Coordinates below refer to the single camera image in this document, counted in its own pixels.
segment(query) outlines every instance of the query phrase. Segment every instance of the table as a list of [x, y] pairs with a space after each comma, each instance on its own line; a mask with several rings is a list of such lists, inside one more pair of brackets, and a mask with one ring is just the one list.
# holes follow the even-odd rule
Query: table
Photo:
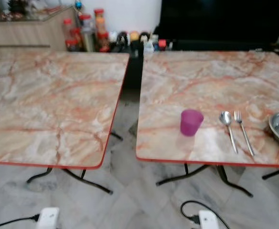
[[[184, 109], [200, 110], [204, 122], [195, 137], [180, 133]], [[232, 123], [239, 154], [233, 151], [223, 110], [240, 110], [255, 151], [251, 157], [241, 128]], [[145, 55], [142, 74], [136, 156], [139, 160], [184, 163], [190, 177], [216, 165], [279, 167], [279, 144], [266, 134], [270, 115], [279, 111], [279, 57], [272, 52], [160, 52]], [[188, 173], [187, 164], [204, 164]]]
[[0, 164], [99, 168], [128, 58], [21, 52], [0, 59]]

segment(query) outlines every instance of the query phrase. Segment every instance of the marble tile floor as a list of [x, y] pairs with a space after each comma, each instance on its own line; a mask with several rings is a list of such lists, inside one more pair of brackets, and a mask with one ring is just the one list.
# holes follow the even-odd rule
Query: marble tile floor
[[[56, 206], [60, 208], [61, 229], [199, 228], [180, 214], [180, 205], [195, 199], [220, 213], [232, 229], [279, 229], [279, 176], [261, 179], [273, 168], [225, 167], [229, 180], [247, 188], [253, 198], [224, 185], [213, 167], [192, 178], [156, 187], [155, 182], [162, 178], [183, 174], [184, 166], [135, 158], [136, 139], [128, 129], [138, 118], [138, 93], [124, 91], [117, 109], [113, 129], [124, 141], [111, 137], [102, 167], [85, 175], [112, 189], [113, 195], [59, 169], [27, 185], [30, 176], [45, 169], [0, 165], [0, 223]], [[189, 165], [189, 170], [199, 166]], [[189, 205], [186, 212], [196, 214], [200, 209]], [[34, 229], [35, 223], [21, 221], [2, 228]]]

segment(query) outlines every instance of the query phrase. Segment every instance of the metal spoon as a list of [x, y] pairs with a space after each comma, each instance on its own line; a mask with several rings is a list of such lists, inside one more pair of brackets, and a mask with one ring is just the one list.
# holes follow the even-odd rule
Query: metal spoon
[[232, 129], [231, 129], [231, 122], [232, 122], [232, 116], [230, 114], [230, 112], [228, 111], [222, 111], [220, 116], [219, 116], [219, 120], [227, 126], [227, 129], [229, 130], [229, 133], [230, 133], [230, 138], [231, 138], [231, 142], [232, 142], [232, 146], [233, 146], [233, 149], [235, 151], [235, 153], [238, 154], [238, 150], [237, 150], [237, 147], [235, 145], [235, 141], [234, 141], [234, 136], [233, 136], [233, 132], [232, 132]]

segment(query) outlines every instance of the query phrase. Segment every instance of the cup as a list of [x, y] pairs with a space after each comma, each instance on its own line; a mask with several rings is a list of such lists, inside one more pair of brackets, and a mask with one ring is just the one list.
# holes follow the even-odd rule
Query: cup
[[181, 113], [181, 133], [185, 136], [194, 136], [199, 129], [204, 116], [200, 111], [188, 109]]

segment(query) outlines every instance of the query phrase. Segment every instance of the metal fork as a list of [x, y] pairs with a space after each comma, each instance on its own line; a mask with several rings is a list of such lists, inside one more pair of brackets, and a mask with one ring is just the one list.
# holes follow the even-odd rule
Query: metal fork
[[250, 141], [249, 141], [249, 138], [248, 138], [248, 135], [245, 131], [245, 128], [244, 128], [244, 125], [243, 125], [243, 120], [241, 118], [241, 112], [240, 111], [234, 111], [234, 119], [236, 122], [238, 122], [240, 124], [240, 127], [244, 133], [244, 137], [245, 137], [245, 140], [246, 140], [246, 143], [248, 145], [248, 148], [249, 148], [249, 151], [250, 151], [250, 154], [251, 156], [254, 156], [254, 151], [252, 149], [252, 146], [250, 144]]

